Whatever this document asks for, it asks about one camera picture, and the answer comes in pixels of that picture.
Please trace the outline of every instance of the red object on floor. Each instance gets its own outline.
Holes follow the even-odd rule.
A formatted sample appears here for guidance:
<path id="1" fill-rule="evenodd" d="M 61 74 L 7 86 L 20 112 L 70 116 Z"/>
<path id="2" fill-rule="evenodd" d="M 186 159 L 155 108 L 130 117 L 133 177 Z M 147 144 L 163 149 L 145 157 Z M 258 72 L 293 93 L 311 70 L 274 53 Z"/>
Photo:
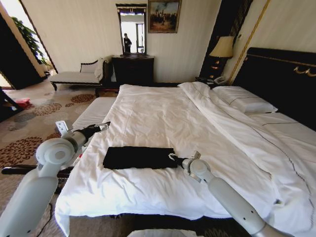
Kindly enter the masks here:
<path id="1" fill-rule="evenodd" d="M 16 102 L 19 106 L 21 106 L 22 108 L 25 108 L 25 107 L 27 107 L 28 105 L 31 104 L 29 98 L 16 100 L 15 102 Z"/>

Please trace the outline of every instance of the potted plant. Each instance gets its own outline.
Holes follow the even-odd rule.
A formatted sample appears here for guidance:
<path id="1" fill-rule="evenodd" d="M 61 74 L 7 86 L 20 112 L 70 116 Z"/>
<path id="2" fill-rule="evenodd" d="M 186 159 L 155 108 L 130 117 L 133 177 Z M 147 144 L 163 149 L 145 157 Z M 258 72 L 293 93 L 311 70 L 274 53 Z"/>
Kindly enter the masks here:
<path id="1" fill-rule="evenodd" d="M 38 46 L 38 41 L 34 39 L 33 35 L 36 35 L 34 31 L 32 31 L 30 28 L 23 25 L 23 22 L 18 20 L 16 17 L 12 17 L 16 27 L 19 29 L 21 35 L 25 39 L 26 43 L 28 44 L 30 50 L 34 54 L 35 58 L 37 59 L 38 63 L 42 65 L 44 71 L 47 71 L 47 66 L 49 64 L 46 62 L 44 58 L 44 54 L 40 51 L 40 48 Z"/>

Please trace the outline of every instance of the mirror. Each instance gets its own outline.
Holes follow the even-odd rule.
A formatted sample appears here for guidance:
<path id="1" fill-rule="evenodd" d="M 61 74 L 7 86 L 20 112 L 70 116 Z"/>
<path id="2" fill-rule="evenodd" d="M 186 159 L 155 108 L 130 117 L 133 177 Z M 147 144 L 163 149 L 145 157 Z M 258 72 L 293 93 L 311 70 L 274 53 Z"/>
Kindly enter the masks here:
<path id="1" fill-rule="evenodd" d="M 146 54 L 146 4 L 116 4 L 123 54 Z"/>

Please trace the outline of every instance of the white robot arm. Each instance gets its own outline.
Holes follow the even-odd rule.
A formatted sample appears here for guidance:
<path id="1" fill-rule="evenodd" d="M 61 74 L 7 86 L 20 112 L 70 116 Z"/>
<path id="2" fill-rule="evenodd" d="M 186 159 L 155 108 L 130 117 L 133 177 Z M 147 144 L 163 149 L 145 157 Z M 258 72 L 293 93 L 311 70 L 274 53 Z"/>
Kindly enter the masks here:
<path id="1" fill-rule="evenodd" d="M 23 237 L 33 231 L 44 214 L 57 185 L 57 173 L 95 132 L 110 122 L 69 132 L 64 121 L 56 122 L 61 138 L 43 142 L 36 151 L 38 166 L 27 173 L 0 217 L 0 237 Z"/>
<path id="2" fill-rule="evenodd" d="M 254 237 L 290 237 L 292 235 L 282 233 L 266 223 L 253 208 L 235 189 L 225 180 L 215 177 L 211 173 L 209 165 L 200 160 L 200 153 L 195 151 L 192 158 L 178 158 L 170 154 L 186 174 L 198 182 L 202 180 L 208 184 L 208 190 L 230 213 L 230 215 Z"/>

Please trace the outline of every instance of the framed painting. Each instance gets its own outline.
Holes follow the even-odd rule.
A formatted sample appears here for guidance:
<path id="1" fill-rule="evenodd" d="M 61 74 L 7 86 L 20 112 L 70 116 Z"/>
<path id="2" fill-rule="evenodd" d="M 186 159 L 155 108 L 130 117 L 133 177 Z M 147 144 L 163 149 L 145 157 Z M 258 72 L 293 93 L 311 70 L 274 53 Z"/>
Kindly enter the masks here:
<path id="1" fill-rule="evenodd" d="M 177 33 L 181 0 L 148 0 L 149 33 Z"/>

